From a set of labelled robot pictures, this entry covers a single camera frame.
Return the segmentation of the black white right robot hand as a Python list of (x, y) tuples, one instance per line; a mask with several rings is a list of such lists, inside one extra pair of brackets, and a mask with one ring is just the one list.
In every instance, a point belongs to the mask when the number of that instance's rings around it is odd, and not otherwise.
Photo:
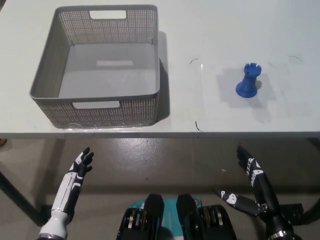
[(259, 217), (265, 223), (265, 235), (269, 240), (279, 240), (293, 236), (292, 226), (285, 219), (278, 198), (267, 177), (267, 174), (244, 147), (236, 149), (238, 164), (246, 173), (253, 187), (255, 199), (250, 199), (226, 190), (215, 190), (230, 207), (252, 217)]

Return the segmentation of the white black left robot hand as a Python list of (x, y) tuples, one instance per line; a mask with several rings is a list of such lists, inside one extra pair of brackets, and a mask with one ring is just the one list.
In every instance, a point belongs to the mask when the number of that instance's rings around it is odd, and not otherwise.
[(58, 188), (51, 208), (52, 213), (53, 211), (63, 212), (67, 214), (68, 220), (72, 221), (85, 175), (93, 169), (90, 165), (93, 156), (94, 152), (87, 147), (73, 161)]

